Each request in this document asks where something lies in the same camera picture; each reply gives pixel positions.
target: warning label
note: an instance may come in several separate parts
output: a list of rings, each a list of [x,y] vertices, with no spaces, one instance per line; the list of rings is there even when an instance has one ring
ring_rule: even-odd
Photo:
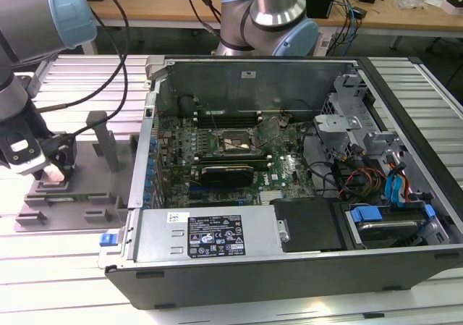
[[[246,255],[240,215],[188,218],[188,256]]]

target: metal frame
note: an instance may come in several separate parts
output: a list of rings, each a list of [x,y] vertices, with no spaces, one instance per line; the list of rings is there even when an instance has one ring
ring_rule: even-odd
[[[115,56],[98,58],[112,58],[114,67],[118,61]],[[67,56],[67,65],[73,64],[77,67],[75,72],[69,69],[69,86],[81,83],[73,78],[78,75],[78,67],[82,64],[89,66],[82,56]],[[47,92],[40,92],[37,100],[46,97]],[[76,93],[70,92],[69,100],[74,99]],[[136,113],[140,123],[142,110]],[[23,187],[26,191],[29,184],[23,184],[29,179],[11,177],[6,170],[0,169],[0,183],[4,190],[7,189],[5,182],[18,183],[20,180],[21,184],[16,188],[19,191],[19,187]],[[20,202],[4,196],[0,208],[0,244],[3,247],[0,251],[0,289],[4,296],[0,321],[5,324],[57,324],[69,322],[69,319],[79,324],[92,324],[96,318],[104,318],[112,324],[126,323],[130,319],[140,325],[153,322],[165,325],[269,325],[330,321],[352,325],[389,325],[391,322],[396,325],[431,325],[458,323],[463,318],[463,265],[441,272],[406,291],[139,311],[98,268],[101,230],[16,234],[13,222]],[[364,314],[369,313],[384,318],[366,319]]]
[[[245,62],[265,62],[266,59],[237,59],[228,57],[208,57],[204,59],[195,59],[194,57],[172,57],[167,58],[168,65],[174,65],[175,62],[237,62],[240,64],[238,67],[245,65]],[[342,62],[343,59],[272,59],[274,63],[279,62]],[[369,86],[369,89],[376,93],[375,98],[379,101],[388,99],[392,93],[382,92],[379,95],[376,90],[378,89],[378,78],[375,81],[369,80],[371,76],[367,76],[363,69],[365,67],[364,61],[367,59],[350,60],[357,67],[357,71],[364,78]],[[177,72],[182,73],[190,72],[191,68],[179,67]],[[369,68],[379,74],[374,67]],[[178,80],[189,82],[188,76],[178,75]],[[158,86],[164,78],[158,78],[155,86]],[[201,87],[198,87],[199,92],[203,92]],[[400,132],[401,139],[409,147],[409,151],[413,153],[414,143],[407,139],[407,134],[402,132],[400,128],[401,119],[397,118],[396,131]],[[147,158],[144,157],[143,163],[147,163]],[[217,210],[220,208],[201,208],[200,212],[196,212],[193,208],[177,208],[176,212],[188,212],[192,216],[215,216],[218,214]],[[273,213],[272,208],[261,208],[267,210],[266,216]],[[455,216],[455,220],[459,220],[451,208],[447,208],[447,212],[451,216]],[[152,258],[149,259],[150,249],[157,241],[154,236],[146,235],[146,228],[153,228],[154,232],[162,232],[161,227],[156,229],[156,225],[164,225],[168,212],[172,209],[145,209],[141,211],[136,209],[135,216],[137,223],[131,223],[127,228],[130,232],[130,239],[122,243],[123,254],[120,259],[111,259],[111,265],[107,265],[105,275],[124,293],[132,302],[132,304],[139,309],[155,309],[157,308],[170,308],[170,307],[185,307],[195,305],[210,305],[217,303],[231,303],[236,300],[244,302],[256,302],[261,300],[271,300],[288,297],[301,297],[308,295],[316,295],[327,292],[331,295],[336,295],[345,292],[362,292],[362,291],[381,291],[381,290],[397,290],[410,288],[420,280],[426,278],[426,274],[436,273],[439,270],[454,266],[462,262],[463,244],[460,244],[462,233],[459,233],[452,243],[419,247],[406,247],[406,248],[384,248],[384,249],[370,249],[370,250],[345,250],[336,252],[301,252],[298,254],[283,254],[280,250],[267,249],[265,253],[251,253],[246,256],[234,256],[232,258],[218,258],[218,259],[188,259],[184,251],[182,256],[173,257],[169,256],[169,247],[182,245],[183,241],[176,240],[175,242],[167,242],[165,245],[159,246],[157,250],[165,250],[169,258]],[[252,211],[246,211],[244,207],[228,207],[226,211],[230,214],[238,214],[243,218],[243,223],[253,223],[254,217]],[[273,237],[277,235],[273,230],[277,226],[276,218],[274,225],[267,224],[261,227],[260,235],[262,237]],[[181,229],[184,232],[187,230],[186,223],[176,223],[175,229]],[[144,258],[136,259],[137,254],[143,254]],[[102,250],[101,261],[105,258],[105,249]],[[311,270],[312,274],[307,274],[307,270]],[[320,282],[318,275],[323,276],[326,271],[331,271],[330,281]],[[292,277],[285,277],[284,271],[292,271]],[[279,283],[284,283],[286,289],[276,287],[271,289],[270,278],[278,274],[280,276]],[[241,294],[233,291],[227,291],[220,286],[207,286],[205,280],[211,276],[227,275],[230,279],[234,280],[234,286],[241,290]],[[252,292],[253,278],[259,276],[259,285],[266,285],[259,292]],[[178,285],[183,285],[181,294],[179,294]],[[204,296],[201,303],[195,295],[200,293],[204,295],[214,295],[213,298]]]

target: white surface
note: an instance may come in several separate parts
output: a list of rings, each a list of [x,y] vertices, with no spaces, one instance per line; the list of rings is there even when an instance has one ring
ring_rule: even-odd
[[[37,101],[49,99],[56,92],[56,82],[67,77],[65,101],[81,92],[81,67],[76,61],[90,65],[98,62],[100,69],[116,63],[115,56],[92,59],[66,56],[58,60]],[[145,56],[131,56],[131,70],[141,70]],[[66,65],[67,71],[57,70]],[[87,79],[98,76],[87,71]],[[142,90],[143,82],[133,82],[132,92]],[[106,103],[111,94],[107,89]],[[130,96],[130,101],[142,97]],[[73,114],[72,121],[82,123],[85,114]],[[140,123],[141,110],[125,111],[127,121]],[[21,197],[31,179],[0,169],[0,324],[461,324],[463,319],[463,269],[440,273],[410,291],[379,292],[356,295],[311,297],[296,300],[240,303],[211,307],[183,308],[168,311],[138,311],[117,288],[106,280],[98,268],[98,242],[101,232],[43,232],[15,234],[14,215],[19,211]],[[364,320],[362,313],[384,312],[386,317]]]

